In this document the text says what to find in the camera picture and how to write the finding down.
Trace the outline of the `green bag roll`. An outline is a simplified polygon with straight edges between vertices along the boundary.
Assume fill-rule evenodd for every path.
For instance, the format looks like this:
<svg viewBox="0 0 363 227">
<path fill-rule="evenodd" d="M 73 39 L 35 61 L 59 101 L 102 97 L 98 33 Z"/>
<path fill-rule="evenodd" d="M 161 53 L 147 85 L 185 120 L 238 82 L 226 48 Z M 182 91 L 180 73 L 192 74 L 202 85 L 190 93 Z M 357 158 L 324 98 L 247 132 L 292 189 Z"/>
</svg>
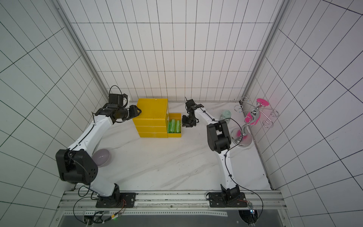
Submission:
<svg viewBox="0 0 363 227">
<path fill-rule="evenodd" d="M 167 133 L 170 133 L 171 122 L 168 122 Z"/>
<path fill-rule="evenodd" d="M 181 133 L 181 121 L 180 120 L 176 121 L 175 133 Z"/>
<path fill-rule="evenodd" d="M 175 119 L 172 119 L 170 122 L 171 122 L 170 133 L 175 133 L 176 121 Z"/>
</svg>

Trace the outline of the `yellow bottom drawer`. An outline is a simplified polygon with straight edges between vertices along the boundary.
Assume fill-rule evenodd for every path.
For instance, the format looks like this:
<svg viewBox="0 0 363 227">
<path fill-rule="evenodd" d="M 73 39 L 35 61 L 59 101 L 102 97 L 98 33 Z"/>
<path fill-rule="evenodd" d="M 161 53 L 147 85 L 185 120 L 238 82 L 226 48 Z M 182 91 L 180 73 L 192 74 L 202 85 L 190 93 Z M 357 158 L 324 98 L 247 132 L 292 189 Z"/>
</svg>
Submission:
<svg viewBox="0 0 363 227">
<path fill-rule="evenodd" d="M 170 113 L 167 126 L 168 138 L 180 138 L 182 136 L 182 115 L 181 113 Z"/>
</svg>

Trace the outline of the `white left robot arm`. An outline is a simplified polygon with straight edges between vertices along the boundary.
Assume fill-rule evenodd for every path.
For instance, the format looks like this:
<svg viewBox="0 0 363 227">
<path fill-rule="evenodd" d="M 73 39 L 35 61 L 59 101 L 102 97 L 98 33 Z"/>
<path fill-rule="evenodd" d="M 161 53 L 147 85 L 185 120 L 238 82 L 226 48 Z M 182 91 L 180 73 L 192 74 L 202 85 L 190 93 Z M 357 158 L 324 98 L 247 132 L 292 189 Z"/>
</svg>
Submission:
<svg viewBox="0 0 363 227">
<path fill-rule="evenodd" d="M 95 114 L 93 122 L 67 149 L 60 149 L 55 157 L 64 182 L 82 183 L 102 197 L 114 195 L 116 184 L 98 174 L 98 166 L 92 159 L 93 152 L 104 134 L 115 124 L 131 120 L 142 113 L 136 105 L 120 107 L 106 104 Z"/>
</svg>

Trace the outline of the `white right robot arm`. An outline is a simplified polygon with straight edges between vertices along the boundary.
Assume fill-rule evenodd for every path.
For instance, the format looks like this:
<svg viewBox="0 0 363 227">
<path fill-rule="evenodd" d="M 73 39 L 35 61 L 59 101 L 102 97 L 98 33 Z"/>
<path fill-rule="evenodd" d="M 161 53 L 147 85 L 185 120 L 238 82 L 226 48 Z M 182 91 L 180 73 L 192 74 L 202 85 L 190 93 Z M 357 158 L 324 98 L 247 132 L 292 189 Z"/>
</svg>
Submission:
<svg viewBox="0 0 363 227">
<path fill-rule="evenodd" d="M 196 104 L 193 99 L 185 103 L 187 115 L 182 116 L 182 126 L 192 128 L 202 121 L 206 125 L 207 142 L 211 151 L 214 151 L 219 158 L 223 182 L 221 184 L 221 200 L 228 204 L 238 200 L 240 197 L 240 187 L 235 182 L 232 172 L 230 150 L 232 137 L 228 129 L 230 117 L 217 119 L 204 109 L 204 105 Z"/>
</svg>

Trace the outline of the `yellow plastic drawer cabinet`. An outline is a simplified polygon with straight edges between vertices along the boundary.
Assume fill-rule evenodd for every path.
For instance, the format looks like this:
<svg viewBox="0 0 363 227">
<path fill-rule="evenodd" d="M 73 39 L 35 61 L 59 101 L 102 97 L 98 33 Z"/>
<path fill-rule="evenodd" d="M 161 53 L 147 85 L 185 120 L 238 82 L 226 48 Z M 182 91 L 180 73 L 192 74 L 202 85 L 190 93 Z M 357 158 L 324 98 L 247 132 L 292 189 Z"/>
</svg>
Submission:
<svg viewBox="0 0 363 227">
<path fill-rule="evenodd" d="M 141 138 L 168 138 L 168 99 L 141 98 L 137 102 L 141 114 L 133 119 Z"/>
</svg>

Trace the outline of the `green glass jar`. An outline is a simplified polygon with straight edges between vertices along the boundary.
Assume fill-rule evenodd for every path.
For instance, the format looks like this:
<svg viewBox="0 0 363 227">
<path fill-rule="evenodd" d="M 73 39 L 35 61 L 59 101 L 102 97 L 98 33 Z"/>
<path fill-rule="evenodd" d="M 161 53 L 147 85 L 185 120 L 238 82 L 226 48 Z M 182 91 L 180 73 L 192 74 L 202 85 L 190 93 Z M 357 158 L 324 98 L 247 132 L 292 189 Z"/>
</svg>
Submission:
<svg viewBox="0 0 363 227">
<path fill-rule="evenodd" d="M 225 120 L 228 124 L 231 120 L 232 113 L 229 110 L 224 110 L 220 116 L 220 120 Z"/>
</svg>

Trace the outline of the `chrome cup holder stand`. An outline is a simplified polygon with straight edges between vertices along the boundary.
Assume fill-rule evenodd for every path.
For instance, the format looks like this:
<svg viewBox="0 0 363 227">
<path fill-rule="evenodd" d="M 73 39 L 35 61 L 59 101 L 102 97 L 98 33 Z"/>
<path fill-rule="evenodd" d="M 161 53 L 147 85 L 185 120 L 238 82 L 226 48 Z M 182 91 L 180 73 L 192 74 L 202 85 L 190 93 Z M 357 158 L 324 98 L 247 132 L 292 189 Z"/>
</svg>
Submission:
<svg viewBox="0 0 363 227">
<path fill-rule="evenodd" d="M 252 144 L 252 134 L 248 127 L 256 125 L 261 119 L 265 128 L 274 126 L 273 118 L 278 118 L 280 113 L 269 107 L 269 102 L 262 98 L 256 99 L 256 104 L 247 97 L 241 97 L 239 104 L 234 107 L 238 113 L 244 114 L 244 125 L 232 130 L 232 142 L 237 147 L 249 147 Z"/>
</svg>

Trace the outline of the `pink cup on stand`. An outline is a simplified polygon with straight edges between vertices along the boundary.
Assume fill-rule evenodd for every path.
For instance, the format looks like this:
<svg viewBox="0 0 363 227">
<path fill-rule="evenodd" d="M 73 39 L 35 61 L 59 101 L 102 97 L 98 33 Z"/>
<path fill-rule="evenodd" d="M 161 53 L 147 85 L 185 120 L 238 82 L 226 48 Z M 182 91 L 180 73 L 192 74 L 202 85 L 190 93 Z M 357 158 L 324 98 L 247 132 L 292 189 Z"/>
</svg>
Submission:
<svg viewBox="0 0 363 227">
<path fill-rule="evenodd" d="M 255 125 L 260 119 L 260 113 L 257 111 L 249 111 L 244 119 L 248 125 Z"/>
</svg>

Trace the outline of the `pink cup upper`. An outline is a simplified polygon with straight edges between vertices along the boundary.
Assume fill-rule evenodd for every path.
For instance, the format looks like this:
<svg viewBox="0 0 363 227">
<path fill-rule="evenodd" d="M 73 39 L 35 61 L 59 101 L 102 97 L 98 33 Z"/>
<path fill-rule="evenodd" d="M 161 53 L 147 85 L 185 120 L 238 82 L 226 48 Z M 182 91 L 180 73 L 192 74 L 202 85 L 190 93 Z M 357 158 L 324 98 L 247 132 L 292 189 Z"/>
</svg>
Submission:
<svg viewBox="0 0 363 227">
<path fill-rule="evenodd" d="M 269 102 L 262 98 L 257 98 L 256 102 L 257 102 L 257 106 L 259 106 L 259 107 L 268 107 L 269 106 Z"/>
</svg>

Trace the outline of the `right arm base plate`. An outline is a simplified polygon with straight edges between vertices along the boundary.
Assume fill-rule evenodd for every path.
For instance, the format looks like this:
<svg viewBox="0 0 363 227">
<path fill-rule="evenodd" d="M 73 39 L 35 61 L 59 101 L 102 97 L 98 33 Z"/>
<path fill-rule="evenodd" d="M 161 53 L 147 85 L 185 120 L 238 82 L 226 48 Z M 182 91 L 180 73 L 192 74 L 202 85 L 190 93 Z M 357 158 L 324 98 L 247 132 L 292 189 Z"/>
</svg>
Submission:
<svg viewBox="0 0 363 227">
<path fill-rule="evenodd" d="M 233 195 L 231 198 L 222 196 L 221 192 L 213 193 L 209 192 L 206 195 L 206 199 L 209 202 L 211 208 L 246 208 L 248 202 L 244 193 Z"/>
</svg>

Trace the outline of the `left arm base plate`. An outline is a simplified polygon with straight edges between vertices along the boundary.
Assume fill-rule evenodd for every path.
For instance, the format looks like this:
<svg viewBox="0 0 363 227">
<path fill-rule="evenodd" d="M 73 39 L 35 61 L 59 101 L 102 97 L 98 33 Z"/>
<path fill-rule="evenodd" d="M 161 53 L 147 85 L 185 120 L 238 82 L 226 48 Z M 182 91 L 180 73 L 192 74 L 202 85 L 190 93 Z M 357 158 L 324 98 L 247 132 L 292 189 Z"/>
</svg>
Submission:
<svg viewBox="0 0 363 227">
<path fill-rule="evenodd" d="M 95 207 L 101 209 L 133 208 L 136 195 L 136 193 L 118 193 L 109 197 L 100 196 Z"/>
</svg>

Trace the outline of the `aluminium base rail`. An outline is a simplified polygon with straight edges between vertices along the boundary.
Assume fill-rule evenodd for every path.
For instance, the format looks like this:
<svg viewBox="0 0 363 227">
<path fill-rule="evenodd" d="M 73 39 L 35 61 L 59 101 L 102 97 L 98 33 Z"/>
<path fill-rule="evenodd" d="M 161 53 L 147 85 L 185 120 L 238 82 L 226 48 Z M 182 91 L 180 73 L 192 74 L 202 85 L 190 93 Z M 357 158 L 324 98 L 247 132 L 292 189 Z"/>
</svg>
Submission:
<svg viewBox="0 0 363 227">
<path fill-rule="evenodd" d="M 245 198 L 240 197 L 234 205 L 226 204 L 209 196 L 216 191 L 123 191 L 124 206 L 126 211 L 181 211 L 181 210 L 246 210 L 249 207 L 258 211 L 286 209 L 284 199 L 280 191 L 242 191 Z M 118 206 L 110 207 L 105 204 L 97 205 L 95 197 L 81 198 L 77 191 L 65 192 L 57 210 L 63 211 L 118 211 L 123 207 L 121 201 Z"/>
</svg>

